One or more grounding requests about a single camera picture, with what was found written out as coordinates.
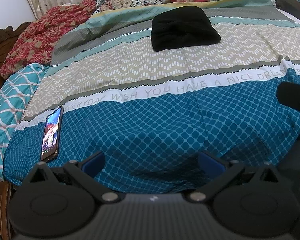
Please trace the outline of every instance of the phone screen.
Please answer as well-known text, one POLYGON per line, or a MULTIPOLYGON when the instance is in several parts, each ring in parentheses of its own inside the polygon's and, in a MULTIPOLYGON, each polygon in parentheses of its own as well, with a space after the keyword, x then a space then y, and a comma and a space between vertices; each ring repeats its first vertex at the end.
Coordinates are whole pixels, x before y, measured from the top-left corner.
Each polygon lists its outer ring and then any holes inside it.
POLYGON ((47 117, 43 134, 41 159, 44 159, 52 153, 55 153, 55 151, 57 150, 57 139, 61 119, 61 110, 62 108, 58 108, 56 111, 54 111, 51 115, 47 117))

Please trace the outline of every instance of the phone wallpaper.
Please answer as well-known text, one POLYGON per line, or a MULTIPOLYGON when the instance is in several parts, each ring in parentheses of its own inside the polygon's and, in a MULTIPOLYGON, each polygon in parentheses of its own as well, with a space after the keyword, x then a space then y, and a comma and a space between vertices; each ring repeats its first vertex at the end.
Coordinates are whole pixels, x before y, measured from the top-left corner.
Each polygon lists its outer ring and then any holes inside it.
POLYGON ((60 113, 61 109, 59 108, 47 119, 41 150, 42 155, 51 150, 51 148, 56 147, 60 113))

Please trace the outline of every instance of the metal screw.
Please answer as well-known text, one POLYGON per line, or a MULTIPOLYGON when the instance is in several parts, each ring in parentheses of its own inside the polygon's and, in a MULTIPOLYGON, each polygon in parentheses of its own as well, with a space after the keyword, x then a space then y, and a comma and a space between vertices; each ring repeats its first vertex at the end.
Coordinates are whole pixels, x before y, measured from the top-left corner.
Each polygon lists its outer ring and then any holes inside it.
POLYGON ((118 195, 114 192, 107 192, 104 193, 101 197, 104 201, 111 202, 111 201, 115 201, 118 198, 118 195))
POLYGON ((206 199, 206 195, 201 192, 193 192, 190 194, 190 198, 194 201, 202 201, 206 199))

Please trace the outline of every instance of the white logo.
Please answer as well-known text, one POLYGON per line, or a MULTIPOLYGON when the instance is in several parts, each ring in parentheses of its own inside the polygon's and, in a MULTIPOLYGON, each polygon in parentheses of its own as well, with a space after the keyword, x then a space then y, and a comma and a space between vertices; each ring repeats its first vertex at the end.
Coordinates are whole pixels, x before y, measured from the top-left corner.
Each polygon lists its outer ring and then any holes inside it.
POLYGON ((156 201, 156 200, 158 200, 159 198, 157 197, 157 196, 152 196, 151 198, 149 198, 151 201, 156 201))

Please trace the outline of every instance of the black folded cloth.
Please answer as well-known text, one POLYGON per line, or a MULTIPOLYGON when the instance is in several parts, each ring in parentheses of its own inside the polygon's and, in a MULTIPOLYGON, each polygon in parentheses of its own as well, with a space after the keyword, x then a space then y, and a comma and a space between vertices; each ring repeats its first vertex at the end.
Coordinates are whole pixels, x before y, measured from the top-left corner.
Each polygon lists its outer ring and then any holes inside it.
POLYGON ((179 7, 157 15, 152 21, 154 51, 210 45, 220 40, 209 18, 197 6, 179 7))

